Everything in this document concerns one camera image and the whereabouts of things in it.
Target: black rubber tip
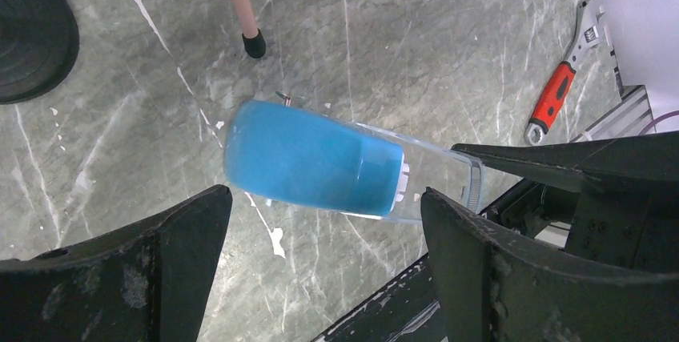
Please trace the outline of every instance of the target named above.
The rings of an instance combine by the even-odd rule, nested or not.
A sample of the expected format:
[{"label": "black rubber tip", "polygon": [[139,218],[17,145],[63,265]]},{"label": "black rubber tip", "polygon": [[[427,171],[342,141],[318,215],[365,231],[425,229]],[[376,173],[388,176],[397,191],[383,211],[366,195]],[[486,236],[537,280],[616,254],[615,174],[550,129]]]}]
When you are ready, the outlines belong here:
[{"label": "black rubber tip", "polygon": [[0,0],[0,104],[54,89],[73,68],[79,45],[66,0]]},{"label": "black rubber tip", "polygon": [[267,43],[264,41],[262,31],[257,31],[259,31],[259,33],[254,38],[246,38],[245,35],[242,35],[245,52],[254,59],[262,58],[264,54],[267,53]]}]

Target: adjustable wrench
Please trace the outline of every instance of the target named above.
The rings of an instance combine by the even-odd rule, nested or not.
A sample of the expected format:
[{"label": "adjustable wrench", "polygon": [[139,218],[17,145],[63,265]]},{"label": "adjustable wrench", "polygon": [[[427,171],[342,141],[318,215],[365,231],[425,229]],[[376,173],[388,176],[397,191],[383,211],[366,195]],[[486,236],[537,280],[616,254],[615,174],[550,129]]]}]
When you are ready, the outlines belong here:
[{"label": "adjustable wrench", "polygon": [[537,146],[544,140],[564,105],[585,52],[601,43],[607,44],[604,31],[605,14],[601,12],[601,6],[601,0],[588,0],[578,5],[576,32],[568,53],[544,86],[528,121],[524,138],[529,145]]}]

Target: wrench jaw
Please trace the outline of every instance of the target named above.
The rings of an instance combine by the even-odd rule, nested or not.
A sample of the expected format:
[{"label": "wrench jaw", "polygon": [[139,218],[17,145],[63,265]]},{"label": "wrench jaw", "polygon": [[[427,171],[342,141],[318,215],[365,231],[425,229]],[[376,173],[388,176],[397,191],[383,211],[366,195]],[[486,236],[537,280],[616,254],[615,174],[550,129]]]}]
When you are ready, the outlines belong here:
[{"label": "wrench jaw", "polygon": [[524,132],[524,139],[530,146],[539,146],[544,141],[544,136],[547,135],[543,128],[535,123],[529,123]]},{"label": "wrench jaw", "polygon": [[585,53],[590,48],[608,44],[605,33],[605,13],[601,12],[603,2],[601,0],[587,0],[577,7],[577,24],[573,41],[565,55],[575,71],[580,68]]}]

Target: blue liquid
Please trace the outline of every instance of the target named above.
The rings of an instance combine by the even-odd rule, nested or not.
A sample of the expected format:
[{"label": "blue liquid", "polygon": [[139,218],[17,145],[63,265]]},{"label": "blue liquid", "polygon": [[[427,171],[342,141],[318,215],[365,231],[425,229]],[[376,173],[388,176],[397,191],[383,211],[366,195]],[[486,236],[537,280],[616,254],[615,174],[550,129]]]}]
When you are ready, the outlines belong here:
[{"label": "blue liquid", "polygon": [[224,150],[233,185],[269,199],[387,215],[404,153],[398,144],[278,103],[241,106]]}]

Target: black rubber mat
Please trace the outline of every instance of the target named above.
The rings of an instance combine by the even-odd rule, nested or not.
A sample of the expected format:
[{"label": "black rubber mat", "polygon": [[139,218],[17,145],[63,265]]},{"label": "black rubber mat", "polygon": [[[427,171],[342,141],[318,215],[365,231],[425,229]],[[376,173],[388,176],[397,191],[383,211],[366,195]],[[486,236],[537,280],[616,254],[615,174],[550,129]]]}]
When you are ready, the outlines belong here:
[{"label": "black rubber mat", "polygon": [[54,89],[73,68],[79,44],[66,0],[0,0],[0,103]]}]

